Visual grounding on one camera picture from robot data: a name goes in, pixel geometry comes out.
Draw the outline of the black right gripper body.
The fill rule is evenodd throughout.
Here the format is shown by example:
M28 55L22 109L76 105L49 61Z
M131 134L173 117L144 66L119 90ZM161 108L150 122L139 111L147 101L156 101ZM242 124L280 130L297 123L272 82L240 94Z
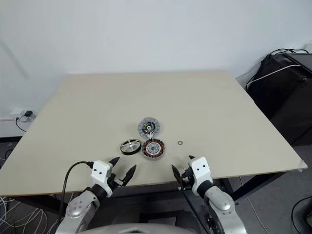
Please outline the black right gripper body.
M189 189L194 185L194 173L190 165L185 169L185 171L181 174L181 189Z

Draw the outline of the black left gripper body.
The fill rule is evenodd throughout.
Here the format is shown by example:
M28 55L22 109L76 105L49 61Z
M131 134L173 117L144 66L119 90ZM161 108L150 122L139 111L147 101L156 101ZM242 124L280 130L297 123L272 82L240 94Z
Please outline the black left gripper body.
M113 190L117 187L123 186L124 182L116 178L116 175L112 172L112 168L108 169L104 177L104 190L106 196L112 196Z

